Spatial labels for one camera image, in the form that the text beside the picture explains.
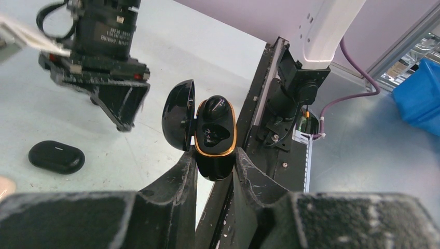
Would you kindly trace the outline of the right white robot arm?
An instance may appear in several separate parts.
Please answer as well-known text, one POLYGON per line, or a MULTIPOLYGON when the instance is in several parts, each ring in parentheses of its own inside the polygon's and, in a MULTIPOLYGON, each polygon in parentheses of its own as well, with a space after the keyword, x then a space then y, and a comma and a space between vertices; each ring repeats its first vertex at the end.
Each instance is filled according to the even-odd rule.
POLYGON ((129 133, 78 92, 55 85, 36 95, 46 115, 45 138, 76 146, 87 154, 173 155, 164 139, 161 115, 175 84, 193 79, 202 101, 223 95, 239 113, 265 42, 175 1, 143 1, 132 53, 152 72, 151 91, 129 133))

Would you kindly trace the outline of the black ear-hook earbud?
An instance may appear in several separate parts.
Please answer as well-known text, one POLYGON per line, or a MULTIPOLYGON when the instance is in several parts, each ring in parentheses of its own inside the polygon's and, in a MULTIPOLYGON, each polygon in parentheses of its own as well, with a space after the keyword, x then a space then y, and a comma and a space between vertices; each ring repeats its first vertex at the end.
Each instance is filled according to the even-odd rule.
POLYGON ((223 118, 228 113, 228 107, 229 102, 223 96, 212 96, 206 100, 202 116, 207 121, 223 118))

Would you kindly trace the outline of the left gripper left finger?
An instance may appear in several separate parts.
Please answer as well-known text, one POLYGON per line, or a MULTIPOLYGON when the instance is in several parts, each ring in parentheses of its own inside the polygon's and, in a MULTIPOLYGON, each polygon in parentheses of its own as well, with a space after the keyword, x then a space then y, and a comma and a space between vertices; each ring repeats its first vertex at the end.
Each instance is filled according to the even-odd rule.
POLYGON ((1 248, 194 248, 195 150, 139 191, 21 193, 1 202, 1 248))

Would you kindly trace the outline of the black gold-striped charging case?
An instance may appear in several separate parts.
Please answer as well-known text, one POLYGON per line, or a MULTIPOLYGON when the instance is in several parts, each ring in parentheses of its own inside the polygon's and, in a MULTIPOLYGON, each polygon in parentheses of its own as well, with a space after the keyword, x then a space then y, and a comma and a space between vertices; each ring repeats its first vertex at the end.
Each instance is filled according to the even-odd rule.
POLYGON ((164 137, 172 147, 182 151, 195 148, 200 174, 216 182, 227 178, 233 170, 237 124, 229 101, 226 116, 213 121, 204 120, 202 113, 206 100, 196 104, 192 79, 178 83, 167 97, 161 125, 164 137))

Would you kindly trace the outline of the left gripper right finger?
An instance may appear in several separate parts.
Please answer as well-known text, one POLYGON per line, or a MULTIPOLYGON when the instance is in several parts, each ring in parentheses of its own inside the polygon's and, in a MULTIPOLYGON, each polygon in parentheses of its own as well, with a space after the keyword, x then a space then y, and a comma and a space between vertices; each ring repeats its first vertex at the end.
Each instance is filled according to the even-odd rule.
POLYGON ((233 172, 239 248, 439 248, 439 228, 401 193, 292 192, 243 149, 233 172))

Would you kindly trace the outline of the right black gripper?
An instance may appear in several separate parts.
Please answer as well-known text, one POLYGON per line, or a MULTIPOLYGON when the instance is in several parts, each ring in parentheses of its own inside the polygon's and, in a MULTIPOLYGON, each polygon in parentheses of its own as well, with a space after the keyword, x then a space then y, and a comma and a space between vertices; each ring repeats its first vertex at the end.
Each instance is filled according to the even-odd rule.
POLYGON ((91 99, 120 132, 130 132, 150 90, 150 70, 137 59, 126 61, 72 53, 63 57, 41 52, 38 63, 63 87, 92 92, 91 99))

